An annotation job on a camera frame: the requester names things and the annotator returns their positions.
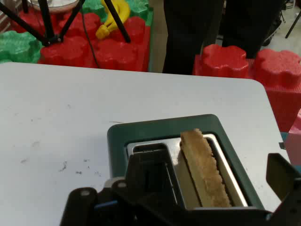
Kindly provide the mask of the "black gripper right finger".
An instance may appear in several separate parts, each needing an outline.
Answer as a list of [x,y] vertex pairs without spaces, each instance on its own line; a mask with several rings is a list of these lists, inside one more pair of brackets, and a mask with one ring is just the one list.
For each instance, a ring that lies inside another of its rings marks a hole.
[[301,224],[301,174],[283,156],[268,154],[266,181],[280,205],[267,218],[270,226],[299,226]]

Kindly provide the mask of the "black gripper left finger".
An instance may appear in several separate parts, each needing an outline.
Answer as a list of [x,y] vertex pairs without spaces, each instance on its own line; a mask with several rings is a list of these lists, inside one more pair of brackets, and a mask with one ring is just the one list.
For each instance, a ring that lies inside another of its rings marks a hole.
[[129,158],[124,177],[112,178],[102,191],[73,190],[62,226],[179,226],[187,215],[167,152]]

